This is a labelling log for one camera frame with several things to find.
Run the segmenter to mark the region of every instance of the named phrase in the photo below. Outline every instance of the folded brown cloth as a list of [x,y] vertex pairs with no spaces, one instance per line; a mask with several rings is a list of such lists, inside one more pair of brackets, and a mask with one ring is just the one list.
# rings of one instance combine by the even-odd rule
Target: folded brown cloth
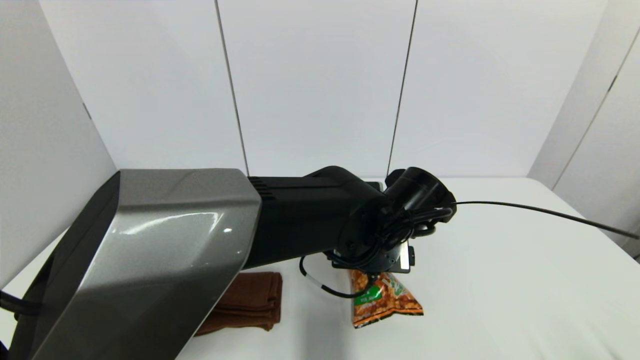
[[282,276],[277,272],[238,274],[195,336],[225,327],[261,327],[267,331],[280,322]]

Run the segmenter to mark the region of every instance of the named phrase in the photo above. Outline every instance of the snack bag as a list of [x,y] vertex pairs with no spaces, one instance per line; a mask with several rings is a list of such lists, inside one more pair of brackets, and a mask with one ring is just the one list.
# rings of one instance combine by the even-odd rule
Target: snack bag
[[[367,286],[367,274],[359,270],[349,270],[353,292]],[[393,276],[380,274],[366,294],[353,299],[353,327],[361,328],[391,315],[424,315],[422,306],[413,295]]]

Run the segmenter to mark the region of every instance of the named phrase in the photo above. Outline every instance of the white backdrop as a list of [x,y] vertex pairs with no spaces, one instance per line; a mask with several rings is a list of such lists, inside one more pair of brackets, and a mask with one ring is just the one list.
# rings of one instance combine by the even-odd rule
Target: white backdrop
[[115,170],[40,5],[0,1],[0,288]]
[[213,1],[40,3],[118,168],[246,171]]
[[[640,41],[554,191],[585,217],[635,231],[640,226]],[[623,245],[627,238],[611,235]],[[629,240],[637,246],[637,240]]]
[[419,1],[391,167],[526,176],[606,3]]
[[384,176],[415,1],[219,4],[251,174]]

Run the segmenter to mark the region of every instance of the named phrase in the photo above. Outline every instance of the white table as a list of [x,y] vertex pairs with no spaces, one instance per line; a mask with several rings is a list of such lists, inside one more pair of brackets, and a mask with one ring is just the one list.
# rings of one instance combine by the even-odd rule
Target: white table
[[[530,179],[444,182],[460,201],[519,202],[578,215]],[[416,266],[398,278],[425,316],[394,315],[353,329],[350,300],[311,285],[293,259],[253,270],[282,273],[280,324],[270,332],[224,329],[194,338],[179,359],[640,359],[640,266],[598,229],[469,204],[411,245]],[[327,285],[349,291],[345,271],[323,256],[305,265]],[[31,278],[7,289],[21,295]],[[13,326],[6,318],[0,318],[5,343]]]

